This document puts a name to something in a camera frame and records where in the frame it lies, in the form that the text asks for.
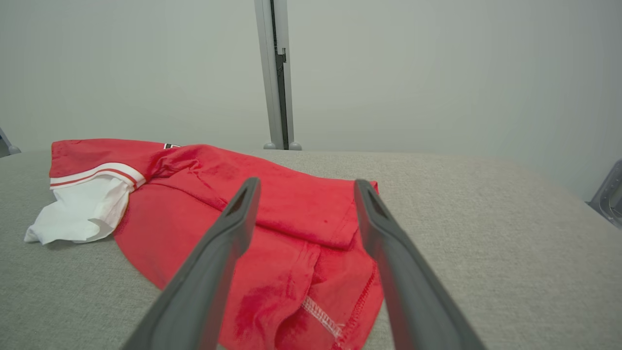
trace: stitching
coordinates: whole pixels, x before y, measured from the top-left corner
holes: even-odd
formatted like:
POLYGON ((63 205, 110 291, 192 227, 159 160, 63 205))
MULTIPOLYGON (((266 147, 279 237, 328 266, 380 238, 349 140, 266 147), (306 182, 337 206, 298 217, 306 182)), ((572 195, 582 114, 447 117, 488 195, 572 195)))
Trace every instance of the stitching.
POLYGON ((365 285, 365 287, 363 288, 363 292, 361 293, 361 295, 358 298, 358 301, 355 304, 354 310, 352 310, 352 314, 350 316, 350 319, 348 320, 348 322, 346 323, 346 326, 344 327, 343 332, 341 333, 341 338, 337 339, 337 343, 335 343, 335 347, 336 349, 340 349, 340 344, 343 344, 345 342, 347 342, 347 340, 349 340, 348 338, 350 337, 350 335, 352 334, 352 331, 354 330, 355 326, 357 325, 358 322, 358 318, 361 315, 361 312, 365 306, 365 303, 367 301, 367 297, 369 295, 369 289, 371 288, 371 285, 373 284, 374 280, 376 279, 376 274, 378 273, 378 266, 374 263, 374 269, 371 272, 371 276, 369 277, 369 280, 367 281, 367 284, 365 285))
POLYGON ((308 295, 302 302, 302 307, 310 313, 311 316, 315 317, 315 319, 317 319, 322 326, 324 326, 324 328, 326 328, 330 334, 335 337, 335 339, 341 336, 341 327, 339 327, 339 325, 337 325, 308 295))

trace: red shirt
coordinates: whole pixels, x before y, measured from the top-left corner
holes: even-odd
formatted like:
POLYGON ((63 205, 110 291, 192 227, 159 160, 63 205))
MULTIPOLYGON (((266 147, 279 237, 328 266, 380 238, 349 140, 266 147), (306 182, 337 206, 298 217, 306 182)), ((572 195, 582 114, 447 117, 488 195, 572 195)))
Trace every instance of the red shirt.
POLYGON ((102 174, 135 188, 114 237, 159 288, 244 180, 259 177, 253 239, 236 264, 219 342, 229 350, 363 347, 383 294, 358 233, 353 181, 204 144, 102 139, 52 145, 52 189, 102 174))

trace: gray wall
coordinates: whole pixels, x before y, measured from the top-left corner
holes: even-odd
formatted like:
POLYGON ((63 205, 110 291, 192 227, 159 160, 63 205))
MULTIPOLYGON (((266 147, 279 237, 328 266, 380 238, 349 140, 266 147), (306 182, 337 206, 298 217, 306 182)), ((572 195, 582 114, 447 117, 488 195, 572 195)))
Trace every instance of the gray wall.
POLYGON ((254 4, 1 0, 0 126, 22 151, 270 140, 254 4))
POLYGON ((287 7, 304 149, 501 158, 584 200, 622 158, 619 0, 287 7))

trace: white cloth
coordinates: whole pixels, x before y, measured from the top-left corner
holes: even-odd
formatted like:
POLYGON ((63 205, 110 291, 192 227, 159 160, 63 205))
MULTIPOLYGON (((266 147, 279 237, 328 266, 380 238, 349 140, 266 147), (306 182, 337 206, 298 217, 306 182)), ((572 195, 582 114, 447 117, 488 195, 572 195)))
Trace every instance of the white cloth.
POLYGON ((44 207, 26 231, 25 242, 57 239, 86 243, 111 234, 123 217, 132 187, 110 175, 54 189, 56 202, 44 207))

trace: beige fabric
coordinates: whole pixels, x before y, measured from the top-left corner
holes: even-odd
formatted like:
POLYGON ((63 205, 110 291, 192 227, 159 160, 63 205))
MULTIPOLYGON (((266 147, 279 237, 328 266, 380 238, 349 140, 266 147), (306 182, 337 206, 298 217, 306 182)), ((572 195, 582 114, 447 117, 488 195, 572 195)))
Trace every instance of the beige fabric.
MULTIPOLYGON (((383 201, 490 349, 616 349, 622 234, 512 164, 419 154, 257 151, 317 176, 379 182, 383 201)), ((113 240, 22 239, 48 152, 0 159, 0 349, 117 349, 158 291, 113 240)), ((366 349, 392 348, 386 309, 366 349)))

